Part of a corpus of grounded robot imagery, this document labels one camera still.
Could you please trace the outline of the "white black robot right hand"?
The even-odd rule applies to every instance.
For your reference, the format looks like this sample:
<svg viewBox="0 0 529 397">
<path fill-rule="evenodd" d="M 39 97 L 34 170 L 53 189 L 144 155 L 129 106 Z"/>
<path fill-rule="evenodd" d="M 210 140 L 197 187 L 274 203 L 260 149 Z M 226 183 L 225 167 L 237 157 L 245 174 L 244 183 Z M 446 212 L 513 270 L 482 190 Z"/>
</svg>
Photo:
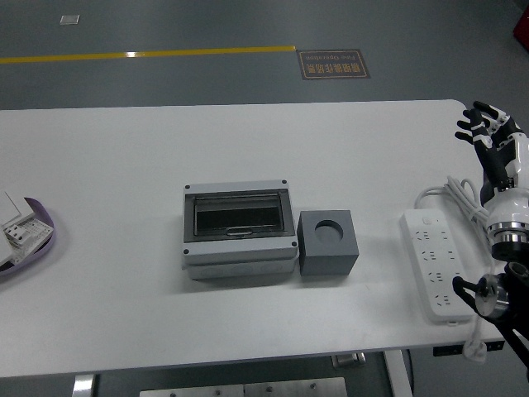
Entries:
<svg viewBox="0 0 529 397">
<path fill-rule="evenodd" d="M 487 227 L 502 222 L 528 226 L 528 133 L 513 117 L 476 101 L 463 111 L 455 137 L 473 146 L 484 172 L 481 205 Z"/>
</svg>

